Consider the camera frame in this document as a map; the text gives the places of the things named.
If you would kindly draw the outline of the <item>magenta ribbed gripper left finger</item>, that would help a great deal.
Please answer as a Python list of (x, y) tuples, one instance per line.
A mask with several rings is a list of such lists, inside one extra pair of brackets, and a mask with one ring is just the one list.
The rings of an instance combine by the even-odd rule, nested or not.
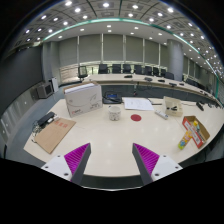
[(42, 166), (42, 169), (65, 180), (79, 185), (83, 178), (89, 156), (91, 144), (84, 144), (66, 155), (57, 155)]

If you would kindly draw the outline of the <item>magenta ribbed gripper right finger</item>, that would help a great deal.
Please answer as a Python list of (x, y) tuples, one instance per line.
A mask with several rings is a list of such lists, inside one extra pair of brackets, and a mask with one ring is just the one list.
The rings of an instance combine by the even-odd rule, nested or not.
[(182, 167), (169, 156), (158, 155), (137, 143), (133, 144), (132, 154), (136, 160), (144, 185), (164, 178), (182, 169)]

